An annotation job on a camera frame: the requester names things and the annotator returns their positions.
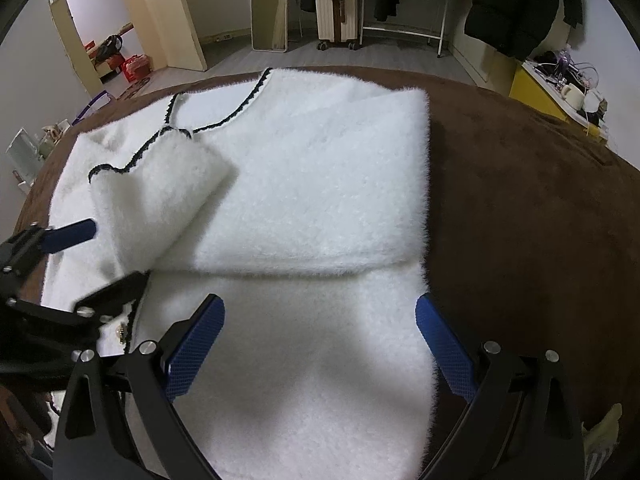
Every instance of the robotic arm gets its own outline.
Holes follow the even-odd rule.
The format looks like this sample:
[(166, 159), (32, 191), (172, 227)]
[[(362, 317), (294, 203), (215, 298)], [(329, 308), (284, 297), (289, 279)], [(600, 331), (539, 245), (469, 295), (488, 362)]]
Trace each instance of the robotic arm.
[[(188, 320), (131, 353), (100, 357), (99, 327), (142, 298), (134, 272), (61, 312), (18, 299), (47, 253), (91, 239), (92, 220), (58, 230), (32, 225), (0, 246), (0, 383), (34, 392), (66, 389), (54, 476), (64, 480), (158, 479), (140, 460), (124, 415), (133, 394), (146, 431), (173, 480), (220, 480), (172, 407), (222, 330), (223, 301), (210, 294)], [(558, 354), (522, 357), (445, 320), (430, 294), (417, 327), (466, 410), (419, 480), (578, 480), (584, 451), (577, 409)]]

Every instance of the white suitcase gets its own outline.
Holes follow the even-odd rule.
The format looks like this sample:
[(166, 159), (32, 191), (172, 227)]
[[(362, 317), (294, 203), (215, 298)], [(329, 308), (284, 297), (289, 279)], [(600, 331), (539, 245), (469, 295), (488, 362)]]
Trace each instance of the white suitcase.
[(358, 0), (316, 0), (319, 50), (330, 43), (347, 43), (351, 50), (358, 44)]

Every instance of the blue gripper pad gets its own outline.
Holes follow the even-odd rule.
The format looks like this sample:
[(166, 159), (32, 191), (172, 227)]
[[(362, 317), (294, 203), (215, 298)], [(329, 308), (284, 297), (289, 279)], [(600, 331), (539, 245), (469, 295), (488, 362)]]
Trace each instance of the blue gripper pad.
[(224, 323), (225, 303), (214, 296), (200, 319), (191, 325), (180, 346), (167, 359), (164, 392), (169, 402), (189, 391)]
[(42, 235), (40, 250), (47, 254), (59, 253), (64, 249), (91, 240), (97, 231), (97, 225), (90, 218), (60, 229), (52, 229)]
[(427, 296), (418, 298), (415, 322), (451, 391), (471, 403), (478, 390), (473, 361)]

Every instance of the mirror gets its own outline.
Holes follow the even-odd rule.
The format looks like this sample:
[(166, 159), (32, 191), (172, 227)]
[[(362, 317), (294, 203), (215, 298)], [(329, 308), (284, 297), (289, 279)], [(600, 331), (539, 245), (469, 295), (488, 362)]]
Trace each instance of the mirror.
[(254, 50), (286, 52), (287, 0), (251, 0), (251, 42)]

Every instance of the white cup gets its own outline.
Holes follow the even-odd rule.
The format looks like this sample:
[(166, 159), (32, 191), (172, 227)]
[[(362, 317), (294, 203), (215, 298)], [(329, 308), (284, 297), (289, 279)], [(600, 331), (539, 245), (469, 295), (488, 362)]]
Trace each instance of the white cup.
[(582, 104), (584, 103), (584, 94), (573, 83), (565, 85), (560, 91), (560, 95), (562, 96), (562, 99), (567, 101), (569, 106), (574, 110), (580, 110), (582, 108)]

